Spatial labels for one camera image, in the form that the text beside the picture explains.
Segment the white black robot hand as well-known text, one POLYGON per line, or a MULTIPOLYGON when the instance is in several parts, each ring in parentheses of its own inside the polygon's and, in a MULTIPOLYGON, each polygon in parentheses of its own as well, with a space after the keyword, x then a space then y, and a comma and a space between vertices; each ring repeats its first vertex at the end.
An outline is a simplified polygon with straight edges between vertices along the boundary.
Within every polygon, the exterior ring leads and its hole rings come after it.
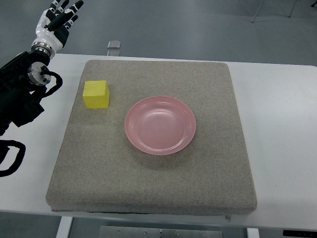
POLYGON ((40 50, 52 59, 61 50, 68 39, 69 30, 78 19, 76 13, 84 2, 79 0, 72 6, 68 0, 54 0, 44 10, 36 27, 36 39, 31 49, 40 50))

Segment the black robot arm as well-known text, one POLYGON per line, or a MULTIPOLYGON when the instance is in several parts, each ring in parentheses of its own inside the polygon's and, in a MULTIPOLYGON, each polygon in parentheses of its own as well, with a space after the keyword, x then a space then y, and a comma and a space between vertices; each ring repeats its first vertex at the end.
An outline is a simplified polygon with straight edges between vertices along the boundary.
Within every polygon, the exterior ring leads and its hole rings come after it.
POLYGON ((50 57, 40 50, 22 52, 0 68, 0 134, 11 123, 32 122, 44 108, 43 98, 62 86, 62 78, 48 69, 50 57))

